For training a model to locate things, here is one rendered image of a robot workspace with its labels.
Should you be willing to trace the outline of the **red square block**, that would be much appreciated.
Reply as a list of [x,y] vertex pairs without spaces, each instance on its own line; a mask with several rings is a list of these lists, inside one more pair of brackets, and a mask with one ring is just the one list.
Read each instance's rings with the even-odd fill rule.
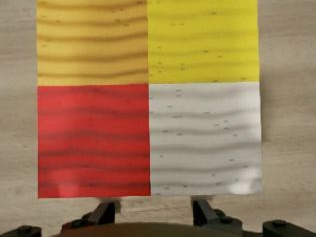
[[149,85],[37,86],[38,199],[151,196]]

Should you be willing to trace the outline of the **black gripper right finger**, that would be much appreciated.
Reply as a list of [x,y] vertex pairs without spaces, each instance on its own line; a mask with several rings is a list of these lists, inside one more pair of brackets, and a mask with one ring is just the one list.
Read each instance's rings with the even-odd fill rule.
[[221,210],[212,209],[207,200],[193,201],[193,225],[240,237],[316,237],[315,232],[278,219],[263,222],[262,233],[245,231],[241,220],[226,216]]

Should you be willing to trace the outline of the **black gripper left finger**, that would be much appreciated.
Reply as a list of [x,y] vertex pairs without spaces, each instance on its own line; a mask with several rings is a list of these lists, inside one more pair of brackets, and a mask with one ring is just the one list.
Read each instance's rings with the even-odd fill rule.
[[[86,221],[87,220],[87,221]],[[114,202],[100,203],[94,212],[84,214],[81,219],[76,219],[62,225],[62,231],[66,232],[88,226],[115,223]],[[31,225],[17,227],[0,235],[0,237],[42,237],[42,228]]]

